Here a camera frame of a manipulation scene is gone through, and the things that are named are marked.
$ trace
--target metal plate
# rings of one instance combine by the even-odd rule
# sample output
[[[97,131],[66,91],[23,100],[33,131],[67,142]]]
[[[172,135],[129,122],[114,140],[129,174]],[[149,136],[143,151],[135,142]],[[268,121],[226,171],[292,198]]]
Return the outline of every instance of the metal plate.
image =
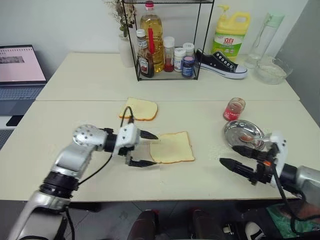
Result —
[[[233,146],[247,146],[252,149],[262,150],[265,146],[262,140],[245,141],[245,138],[264,138],[264,132],[252,122],[236,120],[228,122],[224,127],[224,136],[227,143]]]

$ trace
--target slice of bread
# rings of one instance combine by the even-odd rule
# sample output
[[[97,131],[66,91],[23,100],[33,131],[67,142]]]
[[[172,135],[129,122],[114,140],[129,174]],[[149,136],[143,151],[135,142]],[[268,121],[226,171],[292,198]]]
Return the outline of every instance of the slice of bread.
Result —
[[[150,144],[150,155],[155,162],[172,164],[195,160],[186,131],[163,134],[159,140]]]
[[[155,102],[129,97],[119,113],[119,118],[122,118],[126,106],[132,108],[134,119],[137,121],[151,121],[158,112],[158,106]],[[127,110],[124,118],[128,119],[129,117],[130,111]]]

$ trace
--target white bottle cap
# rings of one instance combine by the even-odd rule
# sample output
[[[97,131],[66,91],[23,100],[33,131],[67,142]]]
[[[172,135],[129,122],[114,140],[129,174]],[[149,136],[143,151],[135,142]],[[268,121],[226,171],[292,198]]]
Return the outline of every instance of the white bottle cap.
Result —
[[[142,37],[146,36],[146,31],[144,29],[137,29],[136,36],[139,38],[142,38]]]
[[[186,50],[183,47],[177,47],[174,50],[174,55],[176,57],[184,57],[186,55]]]
[[[172,36],[165,36],[163,38],[163,45],[165,48],[173,48],[175,46],[175,39]]]
[[[187,53],[194,52],[195,45],[191,42],[186,42],[182,45],[182,47],[186,50]]]

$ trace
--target yellow detergent bottle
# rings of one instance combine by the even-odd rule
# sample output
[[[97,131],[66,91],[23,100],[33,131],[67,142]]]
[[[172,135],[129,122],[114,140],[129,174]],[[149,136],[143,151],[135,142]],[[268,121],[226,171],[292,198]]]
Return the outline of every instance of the yellow detergent bottle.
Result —
[[[212,53],[221,51],[234,62],[250,25],[250,13],[237,11],[227,18],[226,11],[229,6],[218,5],[218,7],[223,8],[223,14],[216,25]]]

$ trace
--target blue jar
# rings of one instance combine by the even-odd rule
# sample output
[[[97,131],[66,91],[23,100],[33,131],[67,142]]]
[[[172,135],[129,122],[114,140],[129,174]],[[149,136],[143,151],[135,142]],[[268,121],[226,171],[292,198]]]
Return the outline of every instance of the blue jar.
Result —
[[[194,75],[195,59],[192,56],[185,56],[182,60],[182,76],[192,78]]]

